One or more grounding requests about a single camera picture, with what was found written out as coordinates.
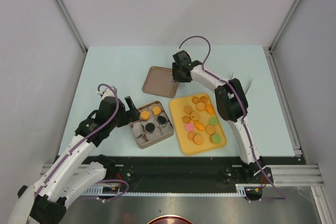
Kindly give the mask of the black sandwich cookie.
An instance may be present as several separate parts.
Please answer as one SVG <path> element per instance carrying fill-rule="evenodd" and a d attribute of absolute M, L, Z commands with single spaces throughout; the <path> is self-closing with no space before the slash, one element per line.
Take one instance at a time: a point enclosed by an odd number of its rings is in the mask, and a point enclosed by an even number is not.
<path fill-rule="evenodd" d="M 158 116 L 157 121 L 160 125 L 164 125 L 167 123 L 167 119 L 164 116 Z"/>
<path fill-rule="evenodd" d="M 147 123 L 145 125 L 145 130 L 148 133 L 152 133 L 155 130 L 155 125 L 153 123 Z"/>

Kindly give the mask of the rose gold cookie tin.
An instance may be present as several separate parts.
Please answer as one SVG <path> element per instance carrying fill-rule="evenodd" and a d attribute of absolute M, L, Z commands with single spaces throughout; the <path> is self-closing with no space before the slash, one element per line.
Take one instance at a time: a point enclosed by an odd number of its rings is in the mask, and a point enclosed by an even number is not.
<path fill-rule="evenodd" d="M 173 136 L 173 124 L 160 101 L 139 107 L 138 111 L 139 119 L 129 123 L 138 148 L 148 148 Z"/>

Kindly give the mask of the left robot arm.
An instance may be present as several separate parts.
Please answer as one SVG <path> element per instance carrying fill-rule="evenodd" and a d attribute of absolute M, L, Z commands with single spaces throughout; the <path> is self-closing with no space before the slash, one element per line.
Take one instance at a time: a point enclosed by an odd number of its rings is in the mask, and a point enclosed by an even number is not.
<path fill-rule="evenodd" d="M 104 94 L 99 108 L 92 111 L 75 131 L 65 152 L 32 186 L 22 186 L 18 202 L 9 223 L 60 223 L 69 206 L 88 188 L 97 183 L 129 184 L 117 179 L 115 162 L 104 156 L 94 157 L 90 165 L 78 175 L 81 163 L 109 137 L 116 127 L 140 118 L 140 112 L 130 97 L 122 103 L 116 95 Z"/>

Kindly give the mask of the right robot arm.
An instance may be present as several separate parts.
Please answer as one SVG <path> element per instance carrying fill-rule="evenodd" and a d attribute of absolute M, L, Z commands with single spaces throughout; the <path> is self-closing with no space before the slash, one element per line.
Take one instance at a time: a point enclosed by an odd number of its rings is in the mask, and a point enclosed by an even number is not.
<path fill-rule="evenodd" d="M 249 130 L 248 102 L 240 81 L 236 78 L 223 79 L 215 75 L 207 70 L 200 61 L 192 61 L 184 50 L 175 53 L 173 59 L 172 76 L 174 82 L 195 81 L 215 94 L 217 112 L 231 126 L 238 144 L 240 159 L 244 163 L 243 179 L 254 183 L 263 176 L 268 183 L 273 183 L 271 172 L 266 171 L 267 166 L 258 152 Z"/>

